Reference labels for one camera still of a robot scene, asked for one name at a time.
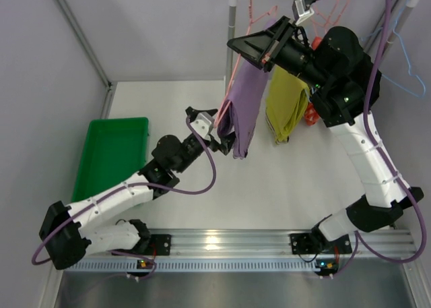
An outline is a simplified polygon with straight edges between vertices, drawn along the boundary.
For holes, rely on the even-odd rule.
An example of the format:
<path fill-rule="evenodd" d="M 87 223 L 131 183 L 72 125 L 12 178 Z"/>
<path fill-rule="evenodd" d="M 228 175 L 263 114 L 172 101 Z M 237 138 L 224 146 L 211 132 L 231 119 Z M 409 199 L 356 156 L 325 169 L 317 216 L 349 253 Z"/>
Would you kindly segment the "purple trousers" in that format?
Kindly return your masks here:
<path fill-rule="evenodd" d="M 236 78 L 224 102 L 228 109 L 218 125 L 219 137 L 235 133 L 234 158 L 243 159 L 248 155 L 268 80 L 268 72 L 256 68 L 248 61 L 243 61 L 236 72 Z"/>

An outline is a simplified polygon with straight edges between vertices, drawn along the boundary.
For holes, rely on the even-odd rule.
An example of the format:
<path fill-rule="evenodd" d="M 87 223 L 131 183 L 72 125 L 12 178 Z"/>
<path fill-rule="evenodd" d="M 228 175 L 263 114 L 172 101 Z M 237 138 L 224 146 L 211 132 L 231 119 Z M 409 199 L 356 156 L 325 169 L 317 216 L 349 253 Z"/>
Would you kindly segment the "pink wire hanger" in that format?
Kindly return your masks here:
<path fill-rule="evenodd" d="M 260 15 L 259 17 L 254 18 L 253 17 L 253 0 L 249 0 L 248 1 L 248 28 L 247 28 L 246 35 L 248 35 L 250 33 L 251 27 L 255 22 L 258 22 L 260 19 L 264 18 L 265 16 L 270 16 L 272 12 L 277 13 L 277 6 L 273 6 L 271 9 L 269 9 L 268 11 L 266 11 L 265 13 Z M 236 71 L 238 69 L 238 64 L 240 63 L 240 58 L 241 58 L 241 56 L 239 55 L 236 59 L 236 62 L 234 63 L 234 66 L 235 66 L 234 75 L 236 74 Z M 214 127 L 218 127 L 218 125 L 220 124 L 220 121 L 222 120 L 222 118 L 220 118 L 221 109 L 222 109 L 222 103 L 218 109 L 216 116 L 215 116 Z"/>

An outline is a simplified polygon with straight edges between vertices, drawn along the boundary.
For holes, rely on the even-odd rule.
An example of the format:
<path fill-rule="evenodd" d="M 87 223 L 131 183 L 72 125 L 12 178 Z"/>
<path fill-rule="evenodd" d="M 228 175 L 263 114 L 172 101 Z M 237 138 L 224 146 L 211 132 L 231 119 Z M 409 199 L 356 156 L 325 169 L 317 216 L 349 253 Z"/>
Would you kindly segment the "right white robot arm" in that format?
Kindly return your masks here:
<path fill-rule="evenodd" d="M 356 231 L 391 225 L 420 201 L 396 172 L 376 131 L 371 107 L 380 92 L 380 71 L 349 28 L 331 28 L 316 48 L 299 39 L 302 27 L 282 17 L 268 29 L 232 38 L 227 45 L 255 68 L 278 66 L 314 88 L 312 104 L 341 142 L 364 187 L 364 195 L 318 222 L 309 234 L 318 252 Z"/>

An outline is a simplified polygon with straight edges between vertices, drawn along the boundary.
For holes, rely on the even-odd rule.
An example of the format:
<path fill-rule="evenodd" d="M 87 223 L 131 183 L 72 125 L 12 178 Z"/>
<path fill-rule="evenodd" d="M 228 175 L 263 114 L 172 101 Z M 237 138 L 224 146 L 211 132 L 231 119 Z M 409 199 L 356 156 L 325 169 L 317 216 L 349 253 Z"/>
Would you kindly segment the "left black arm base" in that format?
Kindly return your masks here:
<path fill-rule="evenodd" d="M 154 234 L 143 252 L 144 256 L 169 256 L 171 248 L 172 235 Z"/>

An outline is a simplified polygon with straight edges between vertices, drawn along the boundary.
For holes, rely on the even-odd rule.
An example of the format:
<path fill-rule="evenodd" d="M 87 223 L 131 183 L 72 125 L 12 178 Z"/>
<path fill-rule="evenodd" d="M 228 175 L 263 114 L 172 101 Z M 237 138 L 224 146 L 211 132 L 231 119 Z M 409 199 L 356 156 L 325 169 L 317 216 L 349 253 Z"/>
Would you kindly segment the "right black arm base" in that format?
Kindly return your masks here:
<path fill-rule="evenodd" d="M 290 235 L 292 253 L 294 255 L 315 255 L 315 254 L 351 254 L 352 245 L 348 235 L 344 235 L 334 241 L 328 241 L 317 231 L 306 233 L 292 233 Z"/>

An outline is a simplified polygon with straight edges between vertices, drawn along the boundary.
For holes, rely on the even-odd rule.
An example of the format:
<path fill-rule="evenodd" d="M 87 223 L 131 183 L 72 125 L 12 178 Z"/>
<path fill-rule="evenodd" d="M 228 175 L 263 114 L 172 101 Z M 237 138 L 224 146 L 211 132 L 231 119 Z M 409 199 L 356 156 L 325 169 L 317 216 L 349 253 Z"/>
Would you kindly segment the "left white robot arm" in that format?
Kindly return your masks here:
<path fill-rule="evenodd" d="M 217 151 L 228 154 L 234 141 L 234 133 L 220 141 L 214 137 L 205 140 L 196 132 L 183 141 L 174 135 L 165 135 L 152 151 L 152 160 L 125 181 L 80 202 L 66 206 L 58 201 L 49 206 L 39 231 L 41 244 L 32 255 L 32 264 L 45 264 L 44 260 L 38 260 L 43 249 L 57 270 L 70 268 L 93 253 L 145 253 L 151 238 L 145 223 L 139 219 L 105 227 L 102 223 L 168 192 L 185 195 L 208 192 L 216 182 L 215 177 L 207 187 L 187 191 L 176 188 L 179 179 L 175 174 L 183 173 L 202 154 L 209 156 Z"/>

